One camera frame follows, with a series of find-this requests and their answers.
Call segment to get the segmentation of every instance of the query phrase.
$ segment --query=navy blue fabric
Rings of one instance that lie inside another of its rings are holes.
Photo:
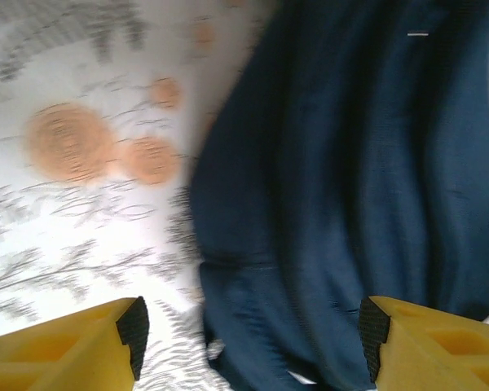
[[[234,389],[372,388],[366,296],[489,314],[488,51],[489,0],[284,2],[192,179]]]

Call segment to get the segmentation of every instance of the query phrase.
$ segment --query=white patterned fabric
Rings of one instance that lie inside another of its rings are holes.
[[[205,363],[187,180],[209,122],[268,21],[267,0],[0,0],[0,335],[144,296],[140,390],[226,389]],[[152,101],[172,78],[176,109]],[[29,118],[59,103],[99,113],[117,140],[169,140],[181,167],[146,186],[113,171],[54,182],[26,152]]]

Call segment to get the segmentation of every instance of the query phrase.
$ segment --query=gray leaf pattern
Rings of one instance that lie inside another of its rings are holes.
[[[9,186],[0,187],[0,241],[12,225],[27,222],[34,218],[28,205],[23,203]]]
[[[15,79],[33,58],[57,46],[89,40],[98,60],[111,59],[113,34],[126,36],[130,47],[143,49],[146,23],[131,0],[1,0],[0,26],[16,23],[0,41],[0,81]]]
[[[144,248],[133,253],[119,254],[112,261],[93,262],[94,240],[88,240],[64,250],[56,266],[47,266],[40,248],[31,248],[22,253],[7,254],[0,258],[0,313],[14,318],[20,311],[36,314],[35,305],[28,301],[2,300],[1,294],[24,290],[66,291],[75,301],[83,301],[89,293],[81,279],[89,275],[94,280],[103,280],[114,287],[126,283],[126,273],[131,270],[146,270],[154,262],[154,250]]]
[[[145,367],[136,389],[228,389],[226,382],[208,368],[202,334],[193,332],[193,327],[165,301],[158,300],[155,304],[167,319],[174,340],[172,344],[159,340],[148,347],[150,364]]]
[[[181,187],[169,199],[170,207],[175,210],[168,217],[169,225],[166,228],[169,242],[179,246],[180,254],[186,259],[200,260],[196,236],[193,232],[192,217],[188,207],[188,187]]]
[[[41,183],[20,191],[33,197],[33,212],[41,213],[44,204],[58,205],[49,211],[56,217],[74,217],[75,227],[88,222],[97,227],[113,219],[128,222],[151,217],[156,207],[148,204],[125,205],[124,193],[134,189],[134,181],[112,181],[94,189],[84,187],[62,187],[56,183]]]

